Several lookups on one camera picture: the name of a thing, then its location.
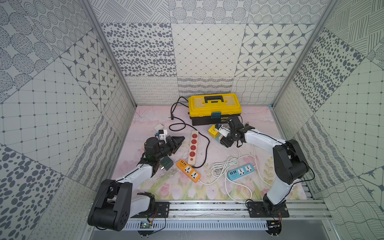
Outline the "dark green dragon cube adapter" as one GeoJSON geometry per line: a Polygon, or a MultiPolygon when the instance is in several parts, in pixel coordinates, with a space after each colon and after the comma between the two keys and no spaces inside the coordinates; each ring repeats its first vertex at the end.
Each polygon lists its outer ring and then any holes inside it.
{"type": "Polygon", "coordinates": [[[161,170],[168,171],[174,165],[174,162],[169,157],[164,157],[163,159],[160,160],[160,165],[161,165],[161,170]]]}

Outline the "cream power strip red sockets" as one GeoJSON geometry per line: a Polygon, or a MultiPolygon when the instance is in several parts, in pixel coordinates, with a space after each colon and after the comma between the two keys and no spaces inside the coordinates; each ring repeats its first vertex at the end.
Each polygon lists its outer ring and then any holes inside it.
{"type": "Polygon", "coordinates": [[[195,166],[196,164],[198,138],[199,138],[199,132],[196,130],[192,131],[191,141],[190,141],[190,151],[188,156],[188,164],[190,166],[195,166]]]}

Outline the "white charger adapter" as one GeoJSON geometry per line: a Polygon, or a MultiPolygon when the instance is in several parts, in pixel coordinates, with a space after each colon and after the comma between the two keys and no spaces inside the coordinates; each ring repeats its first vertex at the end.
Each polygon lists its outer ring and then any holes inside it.
{"type": "Polygon", "coordinates": [[[159,130],[163,130],[164,129],[164,126],[162,124],[157,124],[155,127],[154,127],[154,130],[156,132],[158,132],[159,130]]]}

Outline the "yellow cube socket adapter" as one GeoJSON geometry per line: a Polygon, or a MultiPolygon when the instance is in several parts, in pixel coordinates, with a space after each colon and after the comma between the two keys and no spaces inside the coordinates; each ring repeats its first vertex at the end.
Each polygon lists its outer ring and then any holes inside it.
{"type": "Polygon", "coordinates": [[[216,130],[215,125],[212,125],[208,130],[209,135],[213,139],[217,139],[220,136],[220,133],[216,130]]]}

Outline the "orange USB power strip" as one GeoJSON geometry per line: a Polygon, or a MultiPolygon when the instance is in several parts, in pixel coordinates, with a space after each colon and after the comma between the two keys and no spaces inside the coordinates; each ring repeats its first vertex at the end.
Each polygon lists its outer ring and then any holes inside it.
{"type": "Polygon", "coordinates": [[[201,175],[184,160],[179,160],[177,162],[177,167],[194,183],[197,183],[200,180],[201,175]]]}

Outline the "teal USB power strip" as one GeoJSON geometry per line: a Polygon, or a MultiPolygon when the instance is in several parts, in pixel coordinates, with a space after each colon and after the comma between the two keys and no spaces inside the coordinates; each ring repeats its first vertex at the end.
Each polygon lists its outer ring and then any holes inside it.
{"type": "Polygon", "coordinates": [[[251,164],[242,166],[238,169],[231,170],[227,173],[227,177],[230,181],[235,181],[241,177],[247,176],[251,173],[255,172],[254,167],[251,164]]]}

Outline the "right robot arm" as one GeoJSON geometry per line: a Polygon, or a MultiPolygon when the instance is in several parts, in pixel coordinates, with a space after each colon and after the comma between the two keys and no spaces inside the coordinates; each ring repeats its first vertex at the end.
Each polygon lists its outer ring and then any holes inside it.
{"type": "Polygon", "coordinates": [[[276,178],[263,197],[263,202],[269,208],[284,204],[292,187],[312,170],[299,143],[295,140],[278,140],[248,124],[243,125],[237,116],[228,119],[227,124],[227,128],[222,124],[215,125],[216,131],[223,136],[220,140],[222,145],[229,148],[233,143],[246,143],[273,156],[276,178]]]}

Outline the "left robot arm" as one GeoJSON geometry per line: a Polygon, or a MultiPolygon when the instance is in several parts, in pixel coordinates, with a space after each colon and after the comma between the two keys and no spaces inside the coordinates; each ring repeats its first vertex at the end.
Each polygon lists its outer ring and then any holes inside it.
{"type": "Polygon", "coordinates": [[[156,200],[148,192],[134,195],[143,182],[152,178],[162,160],[168,160],[182,146],[185,137],[148,138],[137,166],[119,180],[105,179],[96,194],[88,216],[88,225],[102,230],[121,231],[129,218],[156,212],[156,200]]]}

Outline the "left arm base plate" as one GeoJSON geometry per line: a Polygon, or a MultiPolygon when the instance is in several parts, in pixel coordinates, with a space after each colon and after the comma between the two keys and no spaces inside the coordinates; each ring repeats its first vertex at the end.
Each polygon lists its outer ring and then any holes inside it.
{"type": "Polygon", "coordinates": [[[168,218],[170,202],[154,202],[150,204],[147,218],[168,218]]]}

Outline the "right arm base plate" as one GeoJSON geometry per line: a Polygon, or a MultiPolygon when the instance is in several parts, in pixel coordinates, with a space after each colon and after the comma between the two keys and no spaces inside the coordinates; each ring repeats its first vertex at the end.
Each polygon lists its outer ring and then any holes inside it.
{"type": "Polygon", "coordinates": [[[288,218],[290,216],[286,201],[278,205],[247,200],[245,203],[250,218],[288,218]]]}

